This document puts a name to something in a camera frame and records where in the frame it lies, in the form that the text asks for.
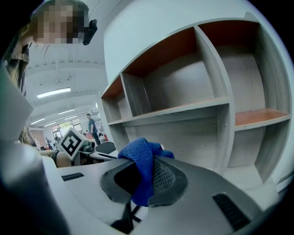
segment blue microfiber towel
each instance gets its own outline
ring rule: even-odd
[[[153,196],[153,155],[175,158],[170,151],[163,150],[158,143],[147,142],[138,138],[122,149],[118,158],[134,160],[142,180],[132,195],[132,201],[139,206],[148,206],[149,197]]]

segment white shelf unit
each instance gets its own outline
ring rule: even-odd
[[[177,30],[130,61],[102,95],[118,151],[145,137],[249,191],[269,182],[281,156],[289,100],[279,51],[245,18]]]

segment black vent slot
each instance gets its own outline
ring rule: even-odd
[[[84,175],[82,173],[76,173],[76,174],[64,175],[61,178],[63,179],[63,181],[68,181],[68,180],[77,179],[83,176]]]
[[[220,207],[225,217],[228,219],[235,231],[250,223],[249,219],[239,210],[239,208],[225,194],[217,194],[213,199]]]

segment fluorescent light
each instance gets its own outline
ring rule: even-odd
[[[56,95],[56,94],[59,94],[59,93],[64,93],[64,92],[69,92],[69,91],[70,91],[70,88],[59,89],[59,90],[54,90],[54,91],[50,91],[50,92],[47,92],[47,93],[44,93],[44,94],[37,95],[37,97],[40,99],[40,98],[43,98],[43,97],[46,97],[46,96]]]
[[[68,120],[68,119],[71,119],[71,118],[74,118],[74,117],[77,117],[77,116],[68,117],[68,118],[65,118],[64,120]]]
[[[50,126],[50,125],[52,125],[52,124],[54,124],[54,123],[56,123],[56,122],[53,122],[53,123],[47,124],[47,125],[45,125],[44,127]]]
[[[70,112],[70,111],[74,111],[75,109],[70,109],[70,110],[66,110],[66,111],[63,111],[63,112],[60,112],[58,114],[63,114],[63,113],[66,113],[66,112]]]
[[[42,118],[42,119],[40,119],[40,120],[37,120],[37,121],[31,123],[31,125],[33,125],[33,124],[35,124],[35,123],[38,123],[38,122],[40,122],[40,121],[43,121],[43,120],[45,120],[45,118]]]

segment window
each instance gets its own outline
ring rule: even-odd
[[[55,138],[55,134],[57,134],[57,136],[61,138],[62,136],[64,136],[67,133],[67,131],[71,127],[76,129],[77,131],[82,130],[82,127],[79,123],[79,119],[77,118],[77,119],[74,119],[74,120],[71,120],[71,121],[68,121],[65,123],[60,123],[56,126],[51,127],[54,138]]]

